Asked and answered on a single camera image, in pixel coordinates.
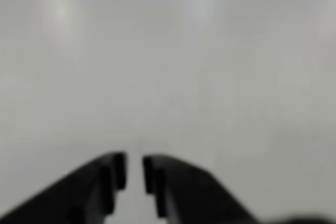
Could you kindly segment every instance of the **white floor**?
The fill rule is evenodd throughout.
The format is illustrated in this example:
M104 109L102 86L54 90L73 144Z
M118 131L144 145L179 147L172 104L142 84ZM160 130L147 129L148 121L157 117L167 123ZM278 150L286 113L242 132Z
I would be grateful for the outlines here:
M0 0L1 212L110 150L207 167L260 219L336 218L336 0Z

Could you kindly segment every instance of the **glossy floor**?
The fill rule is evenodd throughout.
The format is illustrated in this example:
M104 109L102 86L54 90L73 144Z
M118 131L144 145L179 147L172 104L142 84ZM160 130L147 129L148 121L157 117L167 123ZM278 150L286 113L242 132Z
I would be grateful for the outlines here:
M111 223L155 222L140 157L213 171L262 219L336 217L336 0L0 0L0 206L109 150Z

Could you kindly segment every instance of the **gray floor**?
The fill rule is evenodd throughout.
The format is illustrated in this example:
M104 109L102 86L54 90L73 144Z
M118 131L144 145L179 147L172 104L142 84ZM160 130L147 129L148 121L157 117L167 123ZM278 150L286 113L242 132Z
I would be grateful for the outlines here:
M0 0L0 207L109 150L207 167L261 219L336 217L336 0Z

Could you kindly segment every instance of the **black plastic part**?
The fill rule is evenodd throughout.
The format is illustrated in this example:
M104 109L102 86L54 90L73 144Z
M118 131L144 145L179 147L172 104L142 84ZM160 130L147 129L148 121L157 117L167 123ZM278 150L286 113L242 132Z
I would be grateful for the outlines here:
M125 184L126 155L106 154L8 213L0 224L102 224Z
M146 192L169 224L258 223L210 173L163 155L143 159Z

